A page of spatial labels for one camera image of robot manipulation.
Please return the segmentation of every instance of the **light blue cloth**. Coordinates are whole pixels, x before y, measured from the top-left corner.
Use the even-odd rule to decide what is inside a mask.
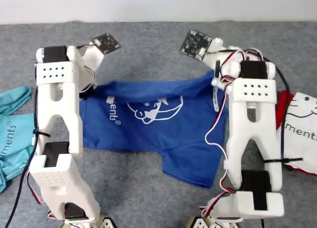
[[[7,181],[22,173],[33,149],[33,114],[11,115],[31,94],[26,86],[0,94],[0,192]]]

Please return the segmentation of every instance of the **white wire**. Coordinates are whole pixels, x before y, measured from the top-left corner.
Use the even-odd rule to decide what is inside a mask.
[[[223,111],[223,108],[224,108],[224,105],[225,105],[225,100],[226,100],[226,98],[227,98],[227,94],[226,94],[226,92],[224,92],[223,104],[221,105],[221,108],[220,108],[220,111],[219,111],[219,116],[216,118],[216,121],[215,121],[214,124],[212,125],[211,129],[206,133],[206,135],[205,135],[205,142],[206,142],[208,145],[215,145],[215,146],[219,147],[219,148],[222,150],[225,159],[227,160],[228,158],[227,158],[227,154],[226,154],[224,148],[223,148],[221,145],[219,145],[218,143],[211,143],[211,142],[208,141],[208,135],[215,129],[215,127],[217,126],[217,124],[218,124],[218,122],[219,122],[219,119],[220,119],[220,117],[221,117],[221,114],[222,114],[222,111]]]
[[[90,71],[91,75],[92,75],[92,82],[82,91],[80,91],[81,93],[87,92],[91,86],[93,86],[94,82],[95,82],[95,76],[96,73],[89,67],[85,66],[85,69],[87,69],[88,71]]]
[[[257,48],[250,48],[246,50],[246,53],[248,53],[249,51],[256,51],[260,55],[261,61],[264,61],[263,54],[260,50],[258,50]]]
[[[215,127],[217,126],[219,120],[220,120],[220,117],[221,117],[221,114],[223,112],[223,109],[224,109],[224,105],[225,105],[225,102],[226,102],[226,98],[227,98],[227,93],[226,91],[224,92],[224,99],[223,99],[223,104],[221,105],[221,108],[220,108],[220,111],[219,111],[219,115],[218,117],[216,118],[216,121],[213,123],[211,129],[206,133],[205,135],[205,142],[208,144],[208,145],[215,145],[217,146],[219,149],[221,149],[223,155],[224,155],[224,158],[225,160],[228,160],[228,157],[227,157],[227,153],[226,151],[224,150],[224,148],[219,145],[218,143],[211,143],[208,141],[208,135],[215,129]],[[228,189],[224,188],[222,186],[222,181],[225,179],[225,177],[227,176],[227,173],[228,173],[228,170],[225,170],[223,176],[221,177],[221,179],[219,180],[219,186],[220,188],[223,190],[223,191],[226,191],[226,192],[230,192]]]

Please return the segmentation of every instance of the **red cloth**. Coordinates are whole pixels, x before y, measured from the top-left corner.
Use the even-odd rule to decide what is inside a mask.
[[[277,102],[277,107],[276,107],[276,113],[275,113],[275,116],[276,116],[276,129],[279,129],[279,127],[281,126],[282,124],[282,121],[283,121],[283,118],[284,118],[284,114],[285,114],[285,103],[286,103],[286,95],[287,95],[287,92],[286,90],[282,91],[279,99],[278,99],[278,102]],[[294,97],[294,94],[290,93],[290,97],[289,97],[289,102],[288,102],[288,105],[291,103],[291,100],[293,99]]]

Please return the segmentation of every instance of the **gray carpet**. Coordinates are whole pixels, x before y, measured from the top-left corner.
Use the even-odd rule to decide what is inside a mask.
[[[54,45],[85,44],[91,37],[110,32],[122,49],[110,54],[97,74],[98,83],[112,80],[180,80],[204,74],[208,68],[180,55],[178,50],[189,29],[223,38],[226,45],[256,47],[284,72],[293,92],[317,97],[317,22],[215,22],[215,23],[80,23],[0,26],[0,92],[28,85],[34,87],[35,52]],[[280,80],[279,90],[283,89]],[[31,113],[32,102],[19,110]],[[57,140],[67,138],[59,123]],[[215,197],[220,188],[194,187],[161,171],[157,153],[84,151],[78,162],[83,178],[92,188],[103,212],[119,228],[183,228],[198,206]],[[243,168],[262,168],[254,145],[243,157]],[[216,181],[223,170],[218,170]],[[1,224],[6,222],[17,193],[19,178],[0,194]],[[285,216],[267,219],[267,228],[316,227],[317,177],[283,170]],[[47,208],[36,204],[26,184],[11,227],[56,228],[46,218]],[[246,228],[261,227],[246,221]]]

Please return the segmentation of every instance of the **white wall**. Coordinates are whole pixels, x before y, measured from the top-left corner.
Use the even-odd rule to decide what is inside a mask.
[[[0,0],[0,24],[317,20],[317,0]]]

